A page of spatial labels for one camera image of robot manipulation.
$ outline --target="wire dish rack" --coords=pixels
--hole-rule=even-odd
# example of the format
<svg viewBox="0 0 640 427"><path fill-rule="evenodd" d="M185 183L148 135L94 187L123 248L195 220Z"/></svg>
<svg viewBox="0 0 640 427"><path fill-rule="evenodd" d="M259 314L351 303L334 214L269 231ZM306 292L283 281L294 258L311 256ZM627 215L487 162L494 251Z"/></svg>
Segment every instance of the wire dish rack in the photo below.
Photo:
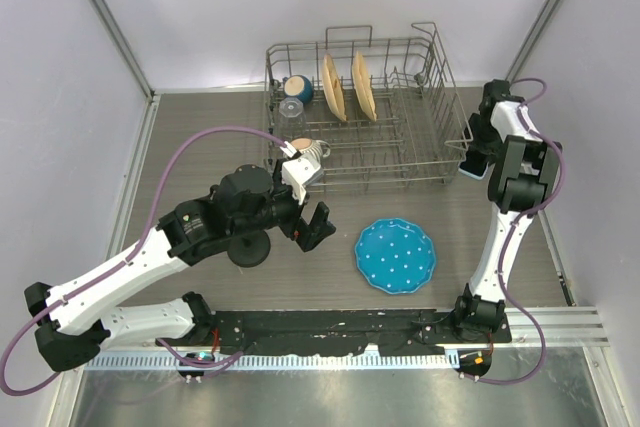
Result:
<svg viewBox="0 0 640 427"><path fill-rule="evenodd" d="M472 140L470 129L435 23L411 27L414 36L384 39L374 38L370 25L328 27L323 41L276 44L267 50L264 102L270 132L281 134L277 113L285 98L283 79L304 75L313 83L314 97L305 107L305 137L328 142L331 155L322 162L324 177L310 190L453 179ZM371 75L377 122L358 104L351 74L356 52L364 55ZM322 90L326 53L341 79L346 122L331 113ZM281 156L271 144L266 165L273 166Z"/></svg>

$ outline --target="wooden plate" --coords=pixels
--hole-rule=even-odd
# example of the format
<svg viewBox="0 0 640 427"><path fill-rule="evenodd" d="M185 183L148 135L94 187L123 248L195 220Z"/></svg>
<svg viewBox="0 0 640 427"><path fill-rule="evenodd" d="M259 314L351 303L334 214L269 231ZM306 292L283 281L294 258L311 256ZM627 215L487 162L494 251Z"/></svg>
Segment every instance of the wooden plate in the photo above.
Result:
<svg viewBox="0 0 640 427"><path fill-rule="evenodd" d="M356 52L351 74L353 75L353 84L356 87L360 108L367 117L374 122L377 121L378 115L376 114L376 103L373 100L373 92L371 90L371 77L369 76L369 69L367 69L364 56L360 52Z"/></svg>
<svg viewBox="0 0 640 427"><path fill-rule="evenodd" d="M347 115L344 109L344 95L342 94L342 85L336 71L336 66L329 54L324 56L324 68L322 69L322 89L324 96L327 98L329 109L333 115L345 122Z"/></svg>

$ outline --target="blue mug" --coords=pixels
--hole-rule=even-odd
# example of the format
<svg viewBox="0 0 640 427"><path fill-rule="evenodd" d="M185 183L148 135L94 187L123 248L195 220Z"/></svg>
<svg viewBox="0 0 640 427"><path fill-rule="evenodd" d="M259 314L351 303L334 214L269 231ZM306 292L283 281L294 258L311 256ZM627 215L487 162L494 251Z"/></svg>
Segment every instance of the blue mug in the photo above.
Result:
<svg viewBox="0 0 640 427"><path fill-rule="evenodd" d="M285 97L295 97L303 104L313 99L313 84L304 75L294 75L284 79Z"/></svg>

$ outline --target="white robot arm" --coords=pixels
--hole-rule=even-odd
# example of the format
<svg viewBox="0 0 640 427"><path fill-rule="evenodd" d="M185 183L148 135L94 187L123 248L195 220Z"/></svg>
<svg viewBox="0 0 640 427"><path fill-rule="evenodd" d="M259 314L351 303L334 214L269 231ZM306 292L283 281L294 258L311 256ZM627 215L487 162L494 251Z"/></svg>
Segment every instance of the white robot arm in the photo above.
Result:
<svg viewBox="0 0 640 427"><path fill-rule="evenodd" d="M507 137L513 136L543 146L539 139L536 139L528 130L524 129L522 122L518 118L518 109L520 109L520 113L524 116L528 125L535 130L526 106L520 107L520 102L516 101L497 102L491 115L491 125L498 131L498 134L500 134L502 142L506 142ZM493 204L489 235L487 236L478 268L469 283L469 288L473 295L479 295L482 299L491 302L504 300L504 294L498 284L498 260L500 251L507 238L507 232L520 212L521 211L514 210L502 212L497 204ZM515 234L509 242L503 262L503 279L505 284L509 281L509 275L511 274L513 262L520 248L522 238L532 222L533 217L523 217L520 219Z"/></svg>
<svg viewBox="0 0 640 427"><path fill-rule="evenodd" d="M489 235L478 268L454 310L455 325L484 333L496 332L505 321L498 266L509 231L515 225L502 259L505 286L522 238L533 222L529 212L549 198L559 169L553 149L531 134L536 129L524 99L511 95L509 87L503 80L485 85L479 112L469 119L474 140L460 165L462 173L480 179L495 164L488 187L493 202Z"/></svg>
<svg viewBox="0 0 640 427"><path fill-rule="evenodd" d="M272 175L243 165L212 186L209 195L178 205L149 232L137 256L75 297L69 294L126 261L134 246L65 284L28 287L25 297L34 316L62 300L35 333L49 366L56 372L69 370L102 349L156 338L200 343L213 327L211 311L199 294L190 292L166 304L117 306L148 285L221 252L240 267L260 264L270 251L265 230L272 227L280 227L304 252L332 235L335 227L323 202L311 222L302 218L306 186L322 174L320 164L288 143L283 151L286 158L276 162Z"/></svg>

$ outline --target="blue plate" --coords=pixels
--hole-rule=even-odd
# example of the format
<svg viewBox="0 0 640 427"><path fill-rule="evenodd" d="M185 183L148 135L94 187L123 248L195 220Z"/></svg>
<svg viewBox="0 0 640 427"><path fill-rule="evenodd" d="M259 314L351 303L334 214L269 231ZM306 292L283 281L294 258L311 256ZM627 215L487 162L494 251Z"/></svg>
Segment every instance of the blue plate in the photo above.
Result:
<svg viewBox="0 0 640 427"><path fill-rule="evenodd" d="M411 294L431 280L436 267L433 242L416 224L380 219L356 243L358 270L388 294Z"/></svg>

